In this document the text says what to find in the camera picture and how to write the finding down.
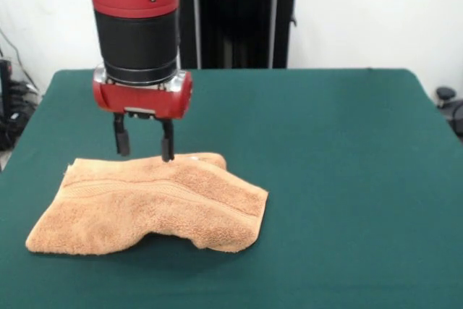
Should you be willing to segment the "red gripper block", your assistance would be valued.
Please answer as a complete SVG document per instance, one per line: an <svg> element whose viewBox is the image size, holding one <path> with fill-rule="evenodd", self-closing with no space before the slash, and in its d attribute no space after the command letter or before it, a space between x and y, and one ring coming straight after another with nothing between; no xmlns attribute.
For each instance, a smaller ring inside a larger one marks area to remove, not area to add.
<svg viewBox="0 0 463 309"><path fill-rule="evenodd" d="M93 95L98 106L114 113L116 151L121 156L130 153L129 135L124 127L125 113L147 114L161 120L163 137L161 157L174 160L174 124L187 112L192 96L192 74L178 71L167 82L149 86L130 86L115 83L104 71L93 73Z"/></svg>

